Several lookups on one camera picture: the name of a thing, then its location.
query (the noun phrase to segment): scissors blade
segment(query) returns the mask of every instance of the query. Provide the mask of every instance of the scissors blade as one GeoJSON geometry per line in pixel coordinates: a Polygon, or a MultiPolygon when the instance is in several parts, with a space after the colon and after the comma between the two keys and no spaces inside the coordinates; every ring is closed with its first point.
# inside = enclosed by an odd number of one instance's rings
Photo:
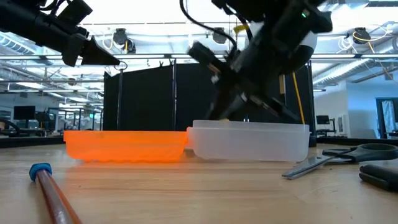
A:
{"type": "Polygon", "coordinates": [[[325,164],[326,162],[334,158],[335,157],[333,156],[323,156],[323,155],[310,157],[302,161],[301,163],[297,164],[297,166],[293,167],[292,169],[286,171],[284,174],[282,174],[282,177],[285,177],[288,180],[294,180],[313,171],[318,166],[325,164]]]}

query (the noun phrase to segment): wooden table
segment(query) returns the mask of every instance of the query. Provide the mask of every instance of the wooden table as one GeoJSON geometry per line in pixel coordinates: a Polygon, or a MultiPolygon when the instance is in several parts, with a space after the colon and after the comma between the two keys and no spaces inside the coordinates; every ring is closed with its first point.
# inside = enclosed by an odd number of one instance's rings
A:
{"type": "MultiPolygon", "coordinates": [[[[398,222],[398,194],[362,183],[359,165],[325,166],[285,180],[280,175],[293,163],[84,164],[63,145],[1,149],[0,160],[0,223],[49,222],[28,176],[36,162],[51,163],[83,223],[398,222]]],[[[397,161],[373,164],[398,169],[397,161]]]]}

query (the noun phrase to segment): orange plastic container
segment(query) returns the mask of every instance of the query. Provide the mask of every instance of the orange plastic container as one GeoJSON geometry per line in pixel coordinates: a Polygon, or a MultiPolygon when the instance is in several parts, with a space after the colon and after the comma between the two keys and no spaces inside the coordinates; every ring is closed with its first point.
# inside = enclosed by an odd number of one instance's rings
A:
{"type": "Polygon", "coordinates": [[[84,161],[176,162],[187,143],[178,131],[65,131],[67,153],[84,161]]]}

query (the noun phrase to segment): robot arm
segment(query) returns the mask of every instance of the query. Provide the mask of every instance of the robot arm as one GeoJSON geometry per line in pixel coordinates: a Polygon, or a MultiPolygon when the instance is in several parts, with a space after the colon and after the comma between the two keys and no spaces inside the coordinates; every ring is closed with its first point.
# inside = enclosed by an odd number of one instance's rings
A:
{"type": "Polygon", "coordinates": [[[119,65],[120,61],[98,47],[94,37],[77,25],[92,12],[83,0],[67,0],[68,6],[58,16],[58,7],[65,0],[0,0],[0,30],[12,32],[62,53],[66,65],[74,67],[78,56],[82,65],[119,65]]]}
{"type": "Polygon", "coordinates": [[[266,95],[265,84],[281,74],[294,72],[309,60],[315,48],[309,40],[316,39],[310,32],[332,30],[330,13],[317,9],[323,0],[212,2],[220,9],[232,7],[249,22],[260,24],[252,30],[254,37],[248,46],[242,52],[230,52],[226,62],[218,60],[199,42],[188,51],[191,57],[216,73],[212,80],[218,88],[218,96],[208,119],[230,118],[240,108],[255,107],[298,120],[285,105],[266,95]]]}

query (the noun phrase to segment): blue cap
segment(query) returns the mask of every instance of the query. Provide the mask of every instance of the blue cap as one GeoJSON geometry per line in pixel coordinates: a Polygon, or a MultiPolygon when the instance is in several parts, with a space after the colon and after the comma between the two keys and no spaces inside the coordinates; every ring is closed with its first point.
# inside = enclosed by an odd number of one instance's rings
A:
{"type": "Polygon", "coordinates": [[[40,163],[40,164],[33,164],[29,171],[29,176],[32,181],[36,180],[36,173],[39,170],[46,170],[50,174],[52,174],[51,166],[49,163],[40,163]]]}

